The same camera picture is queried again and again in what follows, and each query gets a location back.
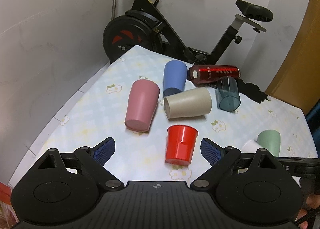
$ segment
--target stationary bike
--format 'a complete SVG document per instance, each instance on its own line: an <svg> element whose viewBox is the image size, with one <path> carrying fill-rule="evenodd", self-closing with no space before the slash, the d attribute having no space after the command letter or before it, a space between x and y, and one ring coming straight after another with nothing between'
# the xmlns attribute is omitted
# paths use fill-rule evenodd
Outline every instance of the stationary bike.
<svg viewBox="0 0 320 229"><path fill-rule="evenodd" d="M237 36L237 33L244 22L260 33L266 32L266 29L250 19L260 22L270 22L273 19L272 12L267 8L237 0L236 5L244 16L236 14L233 23L209 54L187 47L156 8L158 3L159 0L154 3L150 0L134 0L131 10L116 17L106 26L103 47L111 62L133 46L140 45L192 64L215 64L233 40L236 44L241 42L242 38ZM168 42L163 42L160 34L164 35Z"/></svg>

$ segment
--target red cup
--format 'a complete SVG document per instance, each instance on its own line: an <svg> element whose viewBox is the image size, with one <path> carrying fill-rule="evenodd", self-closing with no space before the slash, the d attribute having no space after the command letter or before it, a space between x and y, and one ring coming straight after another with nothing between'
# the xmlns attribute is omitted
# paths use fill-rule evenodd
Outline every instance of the red cup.
<svg viewBox="0 0 320 229"><path fill-rule="evenodd" d="M159 94L160 88L150 80L137 80L132 84L124 120L130 130L145 132L150 129Z"/></svg>
<svg viewBox="0 0 320 229"><path fill-rule="evenodd" d="M188 166L191 163L198 131L186 125L173 125L168 128L167 152L165 161L174 165Z"/></svg>

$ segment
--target floor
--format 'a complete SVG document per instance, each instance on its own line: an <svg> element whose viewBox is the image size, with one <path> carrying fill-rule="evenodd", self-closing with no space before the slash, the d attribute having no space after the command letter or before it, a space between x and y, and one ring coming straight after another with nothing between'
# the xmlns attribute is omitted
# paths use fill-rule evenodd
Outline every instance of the floor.
<svg viewBox="0 0 320 229"><path fill-rule="evenodd" d="M109 67L109 63L103 66L94 76L92 76L76 93L61 107L61 109L50 120L47 126L42 130L39 136L35 139L26 155L19 163L16 171L13 173L9 186L15 187L24 174L33 165L36 155L41 150L46 140L50 137L51 133L56 129L60 122L64 121L64 117L73 108L73 106L79 101L79 99L86 93L90 87L102 76L102 74Z"/></svg>

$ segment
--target black device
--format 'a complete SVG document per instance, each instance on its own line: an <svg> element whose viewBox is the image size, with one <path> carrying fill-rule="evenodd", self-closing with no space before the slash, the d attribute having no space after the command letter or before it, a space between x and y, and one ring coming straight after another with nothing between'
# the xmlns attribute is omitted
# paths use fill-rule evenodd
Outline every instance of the black device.
<svg viewBox="0 0 320 229"><path fill-rule="evenodd" d="M190 188L185 181L125 186L103 167L115 151L111 137L73 153L48 149L12 191L14 228L294 229L319 211L295 222L304 194L291 177L318 181L319 159L241 153L207 138L200 149L212 167Z"/></svg>
<svg viewBox="0 0 320 229"><path fill-rule="evenodd" d="M265 28L252 20L270 22L273 19L272 12L267 8L237 0L236 5L244 16L236 14L233 23L209 54L187 47L156 8L158 3L159 0L154 3L150 0L134 0L131 10L116 17L106 26L103 47L111 62L133 46L140 45L185 62L215 64L232 41L236 44L241 42L242 38L237 36L237 33L244 22L252 25L256 32L266 32ZM164 35L168 42L163 42L160 34Z"/></svg>

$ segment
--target human hand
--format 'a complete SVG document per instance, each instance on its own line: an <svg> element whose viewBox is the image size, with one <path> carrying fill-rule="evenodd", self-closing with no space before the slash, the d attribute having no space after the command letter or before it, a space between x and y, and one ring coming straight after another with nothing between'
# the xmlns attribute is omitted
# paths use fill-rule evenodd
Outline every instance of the human hand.
<svg viewBox="0 0 320 229"><path fill-rule="evenodd" d="M307 198L307 204L309 207L315 209L320 206L320 195L311 195ZM298 214L297 220L303 217L304 215L307 214L307 211L304 209L300 209L300 212ZM302 224L299 225L301 229L307 229L308 228L308 222L303 222Z"/></svg>

